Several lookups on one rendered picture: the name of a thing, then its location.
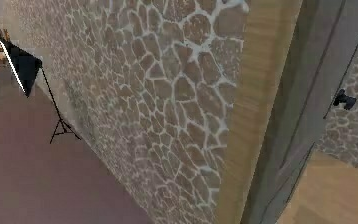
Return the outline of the grey room door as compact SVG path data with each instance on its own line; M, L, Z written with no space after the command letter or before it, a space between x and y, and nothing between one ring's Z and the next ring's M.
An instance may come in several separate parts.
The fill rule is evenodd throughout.
M358 48L358 0L303 0L239 224L276 224Z

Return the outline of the black softbox lamp on tripod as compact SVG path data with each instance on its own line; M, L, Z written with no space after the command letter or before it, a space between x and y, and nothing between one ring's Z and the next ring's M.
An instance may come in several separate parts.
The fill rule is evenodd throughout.
M53 141L55 136L67 133L71 133L77 139L80 139L77 133L61 116L60 110L56 104L54 95L45 75L42 60L30 54L29 52L19 48L10 41L0 39L0 45L3 49L4 55L8 59L11 71L15 79L26 97L29 97L32 92L38 72L42 72L43 78L48 88L48 92L55 107L55 111L58 115L58 122L55 126L50 141Z

